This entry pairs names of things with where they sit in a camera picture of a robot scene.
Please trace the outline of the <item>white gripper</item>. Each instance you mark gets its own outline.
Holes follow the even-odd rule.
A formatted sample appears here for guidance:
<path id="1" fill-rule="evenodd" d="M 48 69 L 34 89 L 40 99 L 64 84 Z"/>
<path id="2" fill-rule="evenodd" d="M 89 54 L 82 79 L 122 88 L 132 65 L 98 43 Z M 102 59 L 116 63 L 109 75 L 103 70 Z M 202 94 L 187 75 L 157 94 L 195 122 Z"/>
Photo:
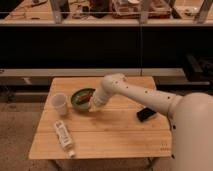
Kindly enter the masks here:
<path id="1" fill-rule="evenodd" d="M 91 98 L 89 112 L 98 111 L 99 107 L 106 105 L 112 95 L 106 92 L 102 87 L 97 88 Z"/>

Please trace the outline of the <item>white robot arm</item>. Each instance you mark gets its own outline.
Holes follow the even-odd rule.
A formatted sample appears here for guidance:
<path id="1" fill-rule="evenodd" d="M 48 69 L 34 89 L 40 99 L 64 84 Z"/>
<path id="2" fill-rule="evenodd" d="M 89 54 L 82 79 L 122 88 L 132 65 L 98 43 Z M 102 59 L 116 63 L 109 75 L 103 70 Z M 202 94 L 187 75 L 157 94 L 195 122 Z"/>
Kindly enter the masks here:
<path id="1" fill-rule="evenodd" d="M 115 94 L 123 95 L 165 115 L 170 123 L 171 170 L 213 171 L 213 96 L 180 96 L 129 84 L 123 74 L 104 76 L 90 100 L 99 110 Z"/>

